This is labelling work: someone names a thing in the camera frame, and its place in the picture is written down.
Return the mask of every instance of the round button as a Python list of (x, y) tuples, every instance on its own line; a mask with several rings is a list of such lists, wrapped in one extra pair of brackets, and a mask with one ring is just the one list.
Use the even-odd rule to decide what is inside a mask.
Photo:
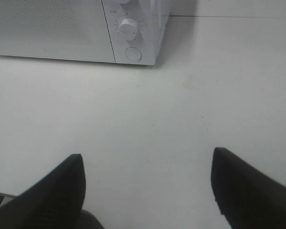
[(116, 2), (120, 3), (120, 4), (126, 4), (128, 3), (130, 0), (115, 0)]
[(137, 48), (130, 47), (126, 49), (125, 53), (129, 60), (140, 61), (142, 59), (142, 53)]
[(132, 19), (124, 19), (119, 26), (119, 32), (126, 40), (132, 41), (139, 34), (138, 23)]

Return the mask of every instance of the white microwave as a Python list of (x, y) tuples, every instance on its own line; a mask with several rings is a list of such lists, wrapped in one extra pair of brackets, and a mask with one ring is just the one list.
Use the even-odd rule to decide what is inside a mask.
[(0, 0), (0, 55), (153, 65), (171, 0)]

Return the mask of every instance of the microwave control panel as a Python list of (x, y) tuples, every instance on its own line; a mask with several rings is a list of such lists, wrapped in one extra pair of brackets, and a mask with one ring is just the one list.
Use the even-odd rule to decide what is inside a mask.
[(167, 12), (161, 8), (167, 0), (103, 0), (104, 13), (117, 63), (152, 65), (159, 39), (165, 29)]

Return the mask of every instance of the white table surface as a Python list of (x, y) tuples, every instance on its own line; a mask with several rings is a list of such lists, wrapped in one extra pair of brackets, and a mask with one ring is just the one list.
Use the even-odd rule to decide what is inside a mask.
[(171, 18), (154, 67), (0, 56), (0, 192), (81, 153), (107, 229), (226, 229), (216, 146), (286, 185), (286, 19)]

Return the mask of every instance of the microwave door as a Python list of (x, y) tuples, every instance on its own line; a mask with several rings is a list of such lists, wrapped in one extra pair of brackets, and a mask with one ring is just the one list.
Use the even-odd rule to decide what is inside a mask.
[(0, 0), (0, 54), (115, 62), (101, 0)]

